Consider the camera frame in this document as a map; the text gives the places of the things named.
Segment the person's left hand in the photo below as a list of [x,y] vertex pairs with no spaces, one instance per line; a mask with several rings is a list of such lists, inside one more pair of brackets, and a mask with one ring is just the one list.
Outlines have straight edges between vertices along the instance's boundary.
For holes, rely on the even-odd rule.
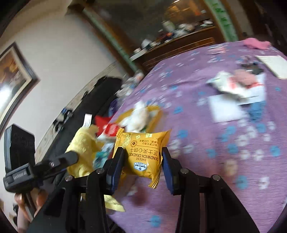
[[[29,205],[27,197],[28,194],[31,196],[32,204],[35,207],[35,209],[33,210],[34,214],[30,213],[28,207]],[[44,205],[45,201],[47,200],[48,193],[43,189],[34,188],[28,194],[16,193],[14,195],[14,199],[18,204],[18,220],[20,220],[20,218],[23,218],[26,221],[31,222],[33,218],[38,214],[38,212]]]

